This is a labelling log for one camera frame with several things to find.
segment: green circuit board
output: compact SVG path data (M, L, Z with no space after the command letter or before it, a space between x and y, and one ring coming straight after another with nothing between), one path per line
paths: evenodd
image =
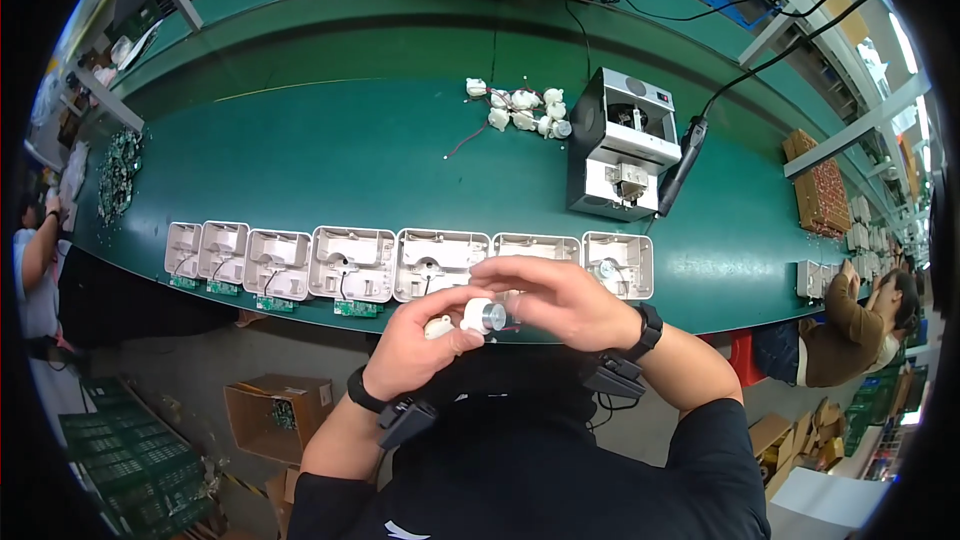
M172 275L170 276L170 286L174 288L183 288L187 291L192 291L198 287L200 282L192 278L186 278L183 275Z
M210 280L206 283L206 291L213 294L226 294L227 296L236 296L240 293L240 286L236 283L218 282Z
M383 305L337 298L333 301L333 313L346 318L375 318L383 313Z
M273 296L257 296L256 307L259 311L275 311L280 313L293 313L297 303Z

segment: woman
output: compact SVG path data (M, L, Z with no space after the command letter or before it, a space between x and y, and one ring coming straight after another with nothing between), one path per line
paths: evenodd
M859 306L860 277L845 259L826 291L826 322L806 318L757 328L754 364L775 380L811 388L840 386L887 366L920 321L920 299L913 276L899 268L873 278L872 286Z
M205 300L114 267L58 240L60 198L46 201L43 221L21 203L13 235L13 279L25 339L49 337L66 348L96 348L150 337L194 336L265 318Z

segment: red wire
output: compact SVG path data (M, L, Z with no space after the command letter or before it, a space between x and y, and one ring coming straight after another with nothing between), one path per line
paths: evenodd
M489 123L490 123L489 120L484 121L484 122L483 122L483 125L480 127L480 129L478 129L477 131L473 132L472 134L470 134L470 135L467 136L466 138L463 138L463 139L460 141L460 143L457 144L456 147L455 147L453 150L451 150L450 152L446 153L446 155L445 155L443 158L444 158L444 159L447 159L447 158L449 158L449 157L452 157L455 152L457 152L458 150L460 150L460 148L461 148L464 144L467 143L467 140L476 137L480 132L484 131L484 130L487 128L487 124L489 124Z

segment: black strap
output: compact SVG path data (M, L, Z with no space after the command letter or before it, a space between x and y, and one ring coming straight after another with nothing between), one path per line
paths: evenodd
M379 414L383 410L387 409L387 402L383 402L378 398L374 398L367 393L367 389L363 387L363 371L367 366L363 365L356 371L350 374L350 377L346 379L346 394L350 397L350 400L363 407L367 411L374 412Z
M643 318L643 330L640 332L639 340L636 341L636 344L633 344L626 354L627 359L634 363L637 359L646 355L647 352L653 350L664 332L664 320L660 318L653 306L640 303L636 310Z

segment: pile of circuit boards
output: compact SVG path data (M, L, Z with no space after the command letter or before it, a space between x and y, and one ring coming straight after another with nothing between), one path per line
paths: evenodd
M134 176L140 171L143 135L130 129L110 139L100 165L100 194L97 215L110 225L130 207L134 197Z

